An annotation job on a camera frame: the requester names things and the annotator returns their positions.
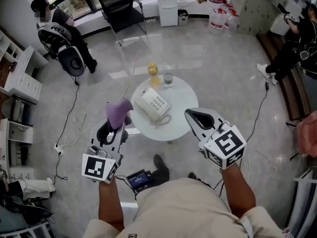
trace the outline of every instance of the round white table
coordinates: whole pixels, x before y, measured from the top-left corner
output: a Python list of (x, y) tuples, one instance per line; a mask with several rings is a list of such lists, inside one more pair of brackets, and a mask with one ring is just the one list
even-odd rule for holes
[(174, 77), (172, 87), (165, 88), (163, 76), (159, 76), (159, 78), (161, 85), (153, 87), (153, 89), (170, 104), (170, 109), (166, 114), (171, 115), (171, 121), (159, 127), (150, 125), (150, 117), (134, 102), (137, 97), (142, 95), (144, 89), (151, 88), (150, 79), (140, 84), (132, 95), (131, 103), (134, 110), (130, 112), (131, 119), (135, 127), (146, 137), (158, 141), (172, 141), (190, 130), (185, 119), (185, 110), (197, 108), (198, 100), (194, 90), (184, 80)]

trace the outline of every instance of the yellow bottle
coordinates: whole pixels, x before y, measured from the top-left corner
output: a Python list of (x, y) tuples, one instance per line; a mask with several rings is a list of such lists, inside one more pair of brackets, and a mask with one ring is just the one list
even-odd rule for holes
[(154, 62), (149, 63), (148, 73), (150, 75), (150, 85), (160, 85), (160, 79), (158, 77), (159, 70), (158, 67), (154, 64)]

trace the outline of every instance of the power strip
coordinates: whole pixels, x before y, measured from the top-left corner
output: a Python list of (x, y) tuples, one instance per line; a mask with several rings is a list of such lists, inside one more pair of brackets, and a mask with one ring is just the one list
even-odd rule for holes
[(63, 150), (62, 146), (54, 144), (54, 149), (58, 152), (58, 154), (60, 154), (60, 155), (64, 154), (64, 150)]

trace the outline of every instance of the trash bin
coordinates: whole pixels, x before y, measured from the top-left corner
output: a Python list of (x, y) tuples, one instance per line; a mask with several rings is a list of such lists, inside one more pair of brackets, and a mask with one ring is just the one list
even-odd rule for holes
[(178, 25), (186, 26), (188, 21), (187, 10), (178, 10)]

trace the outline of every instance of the black office chair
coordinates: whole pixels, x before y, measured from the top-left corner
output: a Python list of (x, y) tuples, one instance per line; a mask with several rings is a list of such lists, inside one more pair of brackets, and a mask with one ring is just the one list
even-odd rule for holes
[[(141, 8), (141, 12), (138, 12), (133, 8), (133, 1), (137, 2)], [(120, 43), (116, 32), (127, 28), (133, 24), (138, 24), (143, 21), (144, 28), (139, 27), (146, 34), (145, 17), (143, 15), (142, 3), (139, 0), (99, 0), (103, 8), (103, 16), (105, 20), (109, 23), (118, 43)]]

